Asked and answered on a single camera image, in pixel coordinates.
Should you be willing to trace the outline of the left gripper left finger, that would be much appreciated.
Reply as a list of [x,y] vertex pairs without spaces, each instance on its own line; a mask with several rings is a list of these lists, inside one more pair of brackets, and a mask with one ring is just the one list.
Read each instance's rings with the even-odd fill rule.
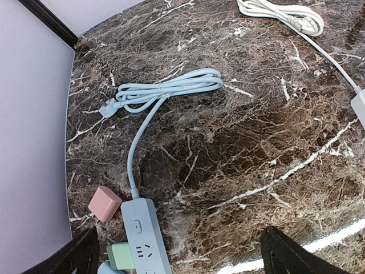
[[24,271],[39,273],[97,273],[100,243],[96,227],[88,228],[45,261]]

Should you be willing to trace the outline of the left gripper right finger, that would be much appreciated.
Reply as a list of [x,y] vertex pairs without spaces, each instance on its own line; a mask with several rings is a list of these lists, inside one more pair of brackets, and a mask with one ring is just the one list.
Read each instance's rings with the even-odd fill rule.
[[265,273],[346,273],[308,252],[274,226],[262,231],[260,243]]

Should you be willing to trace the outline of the white power strip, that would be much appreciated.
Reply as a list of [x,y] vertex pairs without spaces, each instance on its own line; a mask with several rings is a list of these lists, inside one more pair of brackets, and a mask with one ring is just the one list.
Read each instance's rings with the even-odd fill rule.
[[362,127],[365,129],[365,90],[359,91],[351,100],[350,105],[359,119]]

